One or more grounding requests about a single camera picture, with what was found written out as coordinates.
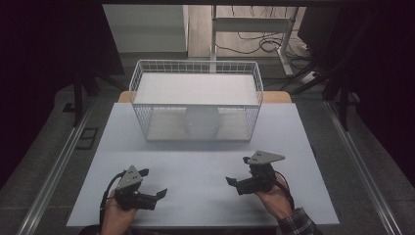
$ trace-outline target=metal frame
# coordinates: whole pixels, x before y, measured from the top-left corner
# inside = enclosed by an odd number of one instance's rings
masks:
[[[78,126],[74,127],[70,133],[67,143],[65,144],[62,152],[59,154],[42,187],[37,193],[36,198],[30,206],[30,209],[26,214],[17,234],[34,234],[37,225],[39,224],[40,219],[42,218],[43,213],[45,212],[46,207],[48,206],[49,201],[52,198],[56,187],[58,186],[59,180],[64,173],[65,167],[67,166],[73,149],[75,148],[76,142],[82,133],[83,127],[85,126],[86,121],[89,119],[94,103],[95,98],[90,98],[86,104],[82,119],[79,121]]]
[[[210,60],[216,61],[216,33],[221,32],[282,32],[284,33],[281,47],[277,50],[286,76],[293,76],[290,62],[287,60],[287,46],[291,33],[296,23],[299,7],[295,7],[291,15],[286,19],[263,18],[218,18],[216,6],[212,6],[211,12],[211,45]]]
[[[388,202],[386,201],[381,190],[378,188],[375,180],[369,172],[369,169],[367,168],[366,163],[364,162],[360,152],[355,146],[350,133],[345,131],[345,129],[342,127],[341,122],[338,120],[337,116],[339,114],[334,103],[328,101],[324,101],[324,103],[330,113],[333,124],[336,127],[342,142],[345,144],[348,155],[354,164],[357,174],[360,176],[363,186],[365,187],[369,198],[371,199],[376,211],[378,212],[379,218],[385,226],[385,229],[387,230],[388,234],[402,234],[396,219],[394,218],[392,210],[388,205]]]

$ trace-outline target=metal rail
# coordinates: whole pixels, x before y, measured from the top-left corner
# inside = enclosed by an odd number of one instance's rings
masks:
[[[369,169],[367,168],[362,156],[354,145],[353,139],[351,138],[349,132],[343,129],[340,121],[338,120],[338,112],[335,105],[333,102],[328,101],[325,101],[325,104],[326,108],[329,110],[333,124],[338,130],[339,135],[346,146],[347,152],[350,155],[351,161],[353,162],[354,167],[359,174],[360,179],[362,180],[362,183],[366,188],[366,191],[372,200],[372,203],[379,214],[379,218],[384,224],[388,234],[402,234],[396,223],[396,219],[392,214],[391,208],[388,205],[388,202],[385,200],[384,196],[376,185],[375,180],[370,174]]]
[[[82,119],[80,120],[78,126],[73,128],[67,143],[65,144],[62,152],[59,154],[42,187],[37,193],[36,198],[34,199],[28,213],[23,220],[18,234],[33,234],[35,232],[37,225],[39,224],[39,221],[42,218],[42,215],[45,212],[53,193],[55,192],[56,186],[58,185],[59,180],[64,173],[65,167],[67,166],[76,142],[82,133],[83,127],[85,126],[86,121],[89,119],[94,103],[95,98],[91,97],[85,106]]]

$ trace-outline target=finger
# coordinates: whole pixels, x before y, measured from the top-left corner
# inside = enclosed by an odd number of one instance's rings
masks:
[[[136,209],[136,208],[133,208],[130,211],[128,211],[128,213],[131,213],[132,215],[134,215],[137,212],[138,212],[138,209]]]
[[[287,181],[286,181],[286,179],[282,176],[282,174],[281,173],[277,173],[277,172],[275,172],[275,176],[276,176],[276,179],[277,179],[277,181],[279,182],[279,183],[281,183],[285,188],[287,188],[288,189],[288,183],[287,183]]]
[[[113,196],[115,196],[115,189],[113,189],[110,193],[110,198],[113,197]]]

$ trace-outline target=floor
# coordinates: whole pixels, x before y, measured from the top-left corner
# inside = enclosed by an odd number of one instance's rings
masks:
[[[254,9],[255,15],[260,15],[262,11],[259,8]],[[274,11],[277,16],[285,14],[285,9],[275,9]],[[206,32],[198,29],[202,28],[201,25],[204,25],[204,21],[205,24],[208,24],[209,12],[209,7],[205,6],[192,7],[190,11],[189,59],[191,60],[206,60],[208,57],[209,42],[206,39],[209,36],[206,35]],[[231,9],[224,7],[218,12],[229,15]],[[249,8],[235,8],[235,12],[238,16],[239,14],[251,14]],[[293,37],[294,40],[291,42],[293,52],[296,54],[306,53],[300,48],[301,42],[294,35]],[[249,45],[242,44],[247,43],[245,40],[239,44],[236,43],[238,38],[226,38],[226,35],[223,37],[218,35],[217,44],[226,47],[235,46],[233,48],[246,49],[247,51],[254,49],[257,45],[257,42],[248,43]],[[265,90],[278,90],[288,79],[284,76],[276,55],[261,51],[257,53],[250,55],[250,60],[258,62]],[[219,50],[218,56],[219,60],[241,59],[238,54],[229,51]],[[115,79],[127,85],[137,59],[140,58],[123,57],[125,76],[115,76]],[[97,79],[97,81],[101,91],[97,97],[93,98],[94,105],[91,116],[85,124],[85,131],[76,143],[77,148],[73,150],[45,212],[39,216],[38,224],[35,224],[37,226],[35,226],[34,234],[78,234],[80,231],[80,228],[66,227],[66,222],[94,158],[113,103],[117,101],[120,94],[119,90],[105,81],[101,79]],[[345,144],[339,137],[339,132],[333,125],[330,114],[321,98],[323,88],[324,84],[320,84],[292,97],[299,109],[305,132],[315,151],[316,160],[341,222],[337,226],[321,225],[320,228],[324,234],[388,234],[355,170]],[[74,115],[63,113],[63,109],[67,103],[72,102],[72,87],[58,92],[55,97],[55,109],[15,173],[1,189],[1,234],[16,234],[19,231],[33,200],[41,189],[57,156],[65,146],[73,131]],[[356,148],[387,200],[401,228],[401,234],[415,234],[414,188],[360,120],[354,111],[354,106],[348,108],[347,121],[350,128],[349,133]]]

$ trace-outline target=cable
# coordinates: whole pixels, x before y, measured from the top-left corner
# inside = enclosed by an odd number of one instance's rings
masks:
[[[272,18],[272,12],[274,11],[274,7],[271,8],[271,14],[269,14],[269,18]]]
[[[261,17],[262,16],[262,14],[264,13],[264,12],[266,12],[266,10],[268,9],[268,7],[265,7],[265,9],[260,13],[260,15],[259,15],[259,17]]]
[[[262,51],[264,51],[264,52],[276,52],[281,47],[281,42],[282,42],[282,39],[280,39],[280,38],[273,38],[273,37],[265,38],[265,37],[263,37],[259,41],[259,48],[261,48]],[[271,44],[271,45],[274,46],[274,48],[271,49],[271,50],[267,50],[263,47],[263,45],[265,45],[265,44]]]
[[[218,46],[217,44],[216,44],[216,47],[218,47],[220,49],[223,49],[223,50],[233,51],[233,52],[236,52],[236,53],[246,54],[246,55],[252,54],[252,53],[254,53],[254,52],[256,52],[260,49],[260,47],[258,47],[257,49],[255,49],[254,51],[251,51],[251,52],[242,52],[242,51],[237,51],[237,50],[234,50],[234,49],[228,48],[228,47],[221,47],[221,46]]]
[[[280,87],[280,91],[284,91],[284,89],[290,85],[291,83],[293,83],[294,81],[299,80],[300,78],[302,78],[302,76],[304,74],[306,74],[307,72],[311,71],[313,68],[315,68],[317,65],[317,63],[315,62],[311,62],[310,64],[308,64],[304,69],[300,70],[295,76],[292,77],[292,79],[290,79],[289,81],[287,81],[284,85],[282,85]]]
[[[250,8],[250,12],[251,12],[251,16],[254,17],[255,13],[254,13],[254,6],[251,6]]]
[[[271,82],[271,83],[269,83],[269,84],[263,85],[263,88],[268,87],[268,86],[271,86],[271,85],[275,85],[275,84],[279,84],[279,83],[287,82],[287,80],[288,80],[289,78],[273,78],[273,79],[278,79],[278,80],[277,80],[277,81],[274,81],[274,82]]]
[[[287,184],[287,187],[285,187],[282,183],[280,183],[280,182],[278,182],[278,179],[275,179],[275,184],[283,191],[283,193],[285,194],[285,196],[286,196],[286,198],[287,198],[287,200],[288,200],[288,202],[290,203],[290,207],[291,207],[291,210],[294,210],[295,209],[295,206],[294,206],[294,198],[293,198],[293,196],[291,196],[291,193],[290,193],[290,186],[288,185],[288,182],[287,182],[287,179],[284,177],[284,175],[282,174],[282,173],[280,173],[280,172],[278,172],[278,171],[275,171],[276,173],[278,173],[282,178],[283,178],[283,180],[285,181],[285,183]]]
[[[236,17],[235,10],[233,9],[233,6],[231,6],[231,9],[232,9],[232,16]]]
[[[273,35],[280,34],[279,32],[275,32],[275,33],[270,33],[270,34],[267,34],[267,35],[263,35],[263,34],[262,34],[262,36],[259,36],[259,37],[242,37],[240,33],[241,33],[241,32],[238,32],[238,36],[239,36],[239,38],[244,39],[244,40],[255,40],[255,39],[260,39],[260,38],[263,38],[264,36],[265,36],[265,37],[268,37],[268,36],[273,36]]]
[[[107,203],[107,199],[108,199],[108,195],[110,193],[111,186],[113,186],[113,184],[114,184],[114,182],[115,182],[116,179],[122,178],[125,175],[125,173],[126,173],[126,170],[124,170],[123,172],[117,174],[111,180],[110,184],[107,187],[107,190],[104,192],[103,199],[102,199],[101,205],[100,205],[100,231],[101,231],[101,228],[102,228],[102,225],[103,225],[103,221],[104,221],[105,205]]]
[[[294,61],[303,61],[303,59],[292,59],[292,60],[290,60],[290,66],[291,67],[293,67],[293,68],[296,68],[297,70],[300,70],[300,71],[302,71],[302,70],[304,70],[307,66],[304,66],[304,67],[298,67],[298,66],[296,66],[293,62]]]

